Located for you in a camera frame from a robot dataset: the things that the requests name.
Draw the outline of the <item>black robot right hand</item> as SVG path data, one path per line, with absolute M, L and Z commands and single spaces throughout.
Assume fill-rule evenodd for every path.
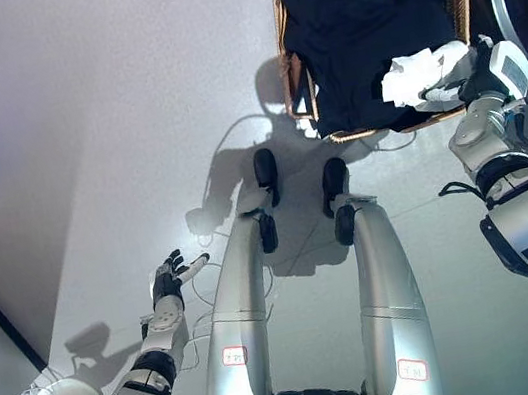
M 481 34 L 453 64 L 443 56 L 441 79 L 419 92 L 419 107 L 424 112 L 445 113 L 473 100 L 479 90 L 476 84 L 481 83 L 486 74 L 485 64 L 494 44 L 491 36 Z

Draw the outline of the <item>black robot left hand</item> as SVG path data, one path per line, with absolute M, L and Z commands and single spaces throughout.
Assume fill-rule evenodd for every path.
M 181 289 L 191 281 L 197 273 L 208 263 L 210 255 L 202 253 L 189 264 L 184 262 L 184 256 L 178 248 L 172 251 L 154 274 L 151 295 L 153 307 L 169 296 L 176 297 L 184 303 Z

